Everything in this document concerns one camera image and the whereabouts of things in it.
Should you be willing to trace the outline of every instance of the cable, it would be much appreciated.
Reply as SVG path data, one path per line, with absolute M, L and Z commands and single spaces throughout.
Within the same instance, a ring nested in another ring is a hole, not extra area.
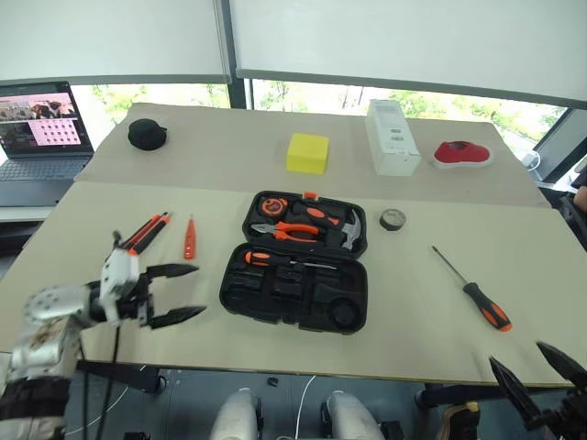
M 537 164 L 536 164 L 536 165 L 534 165 L 532 168 L 528 168 L 528 169 L 527 169 L 528 171 L 533 171 L 533 170 L 535 170 L 536 168 L 538 168 L 538 167 L 540 166 L 540 161 L 542 160 L 542 159 L 540 158 L 540 153 L 538 153 L 538 152 L 537 152 L 537 151 L 535 151 L 535 150 L 532 150 L 532 151 L 534 151 L 534 152 L 536 153 L 536 156 L 535 156 L 535 158 L 537 158 L 537 159 L 538 159 L 538 162 L 537 162 Z
M 98 431 L 95 433 L 95 440 L 102 440 L 102 434 L 104 433 L 106 415 L 108 414 L 108 403 L 110 402 L 110 395 L 112 394 L 112 385 L 114 384 L 114 367 L 116 365 L 116 359 L 118 358 L 119 342 L 120 326 L 116 328 L 116 334 L 114 336 L 114 352 L 112 353 L 112 362 L 110 363 L 110 374 L 108 375 L 108 383 L 106 384 L 106 396 L 104 396 L 104 404 L 102 405 L 100 424 L 98 424 Z
M 302 399 L 300 400 L 300 408 L 297 410 L 297 420 L 295 421 L 295 440 L 297 440 L 297 436 L 300 432 L 300 415 L 302 414 L 302 406 L 304 406 L 304 397 L 305 392 L 308 391 L 308 387 L 312 383 L 312 381 L 316 378 L 316 376 L 312 376 L 308 383 L 305 384 L 304 392 L 302 393 Z
M 147 366 L 146 365 L 143 365 L 138 371 L 142 371 L 143 369 L 145 369 L 145 367 L 147 367 Z M 127 386 L 126 388 L 124 388 L 122 390 L 122 392 L 120 393 L 120 395 L 116 398 L 116 400 L 106 410 L 107 413 L 110 413 L 110 410 L 112 410 L 116 406 L 116 404 L 119 403 L 122 400 L 123 397 L 125 397 L 125 394 L 127 394 L 127 391 L 128 391 L 129 388 L 130 387 Z M 102 418 L 102 415 L 98 415 L 95 419 L 93 419 L 86 426 L 89 428 L 93 424 L 96 424 L 101 418 Z M 65 436 L 67 437 L 68 435 L 74 435 L 74 434 L 80 433 L 82 430 L 83 430 L 83 426 L 81 428 L 76 428 L 73 431 L 70 431 L 69 433 L 65 433 Z
M 88 366 L 85 363 L 85 353 L 83 352 L 82 339 L 80 338 L 80 353 L 83 361 L 83 393 L 82 393 L 82 430 L 83 440 L 88 440 L 88 389 L 90 381 L 88 377 Z

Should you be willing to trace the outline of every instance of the laptop keyboard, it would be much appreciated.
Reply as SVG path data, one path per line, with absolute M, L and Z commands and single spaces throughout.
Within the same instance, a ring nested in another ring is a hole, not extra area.
M 0 167 L 0 181 L 73 179 L 88 159 L 8 160 Z

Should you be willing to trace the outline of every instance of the window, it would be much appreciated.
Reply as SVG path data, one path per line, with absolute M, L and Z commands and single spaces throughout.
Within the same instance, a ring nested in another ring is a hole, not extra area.
M 96 149 L 133 103 L 229 108 L 225 84 L 101 84 L 72 86 Z
M 462 94 L 389 90 L 353 85 L 253 80 L 255 109 L 366 115 L 371 99 L 394 99 L 406 117 L 492 122 L 522 159 L 566 108 Z

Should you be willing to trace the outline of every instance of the beige table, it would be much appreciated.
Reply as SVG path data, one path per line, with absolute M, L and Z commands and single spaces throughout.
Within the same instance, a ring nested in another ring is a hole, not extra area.
M 168 142 L 163 148 L 146 152 L 128 143 L 128 125 L 141 117 L 155 119 L 168 128 Z M 426 119 L 408 122 L 422 162 L 411 177 L 387 177 L 374 172 L 363 116 L 133 104 L 127 118 L 104 140 L 78 180 L 549 207 L 492 124 Z M 330 138 L 323 176 L 285 170 L 287 145 L 295 132 Z M 455 170 L 438 170 L 428 163 L 442 141 L 460 139 L 492 149 L 494 163 L 482 169 Z
M 228 257 L 244 241 L 240 229 L 252 192 L 78 182 L 0 281 L 0 351 L 11 350 L 29 295 L 50 285 L 98 278 L 111 231 L 133 232 L 162 210 L 174 217 L 141 265 L 182 260 L 189 214 L 196 219 L 201 269 L 156 283 L 160 312 L 186 304 L 208 309 L 186 323 L 151 331 L 125 323 L 122 362 L 402 380 L 494 382 L 487 358 L 499 358 L 527 384 L 564 381 L 540 356 L 544 340 L 587 363 L 587 255 L 555 211 L 489 204 L 349 199 L 367 214 L 367 324 L 355 335 L 314 333 L 228 313 L 218 292 Z M 377 224 L 401 208 L 399 233 Z M 436 244 L 465 276 L 509 314 L 514 329 L 493 330 L 430 250 Z M 84 335 L 87 355 L 107 360 L 113 329 Z

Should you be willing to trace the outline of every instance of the tool case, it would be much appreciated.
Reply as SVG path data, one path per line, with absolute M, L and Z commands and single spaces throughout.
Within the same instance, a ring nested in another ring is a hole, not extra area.
M 311 192 L 259 192 L 242 230 L 247 243 L 233 251 L 220 287 L 229 312 L 345 335 L 365 325 L 367 272 L 357 258 L 367 249 L 367 231 L 360 206 Z

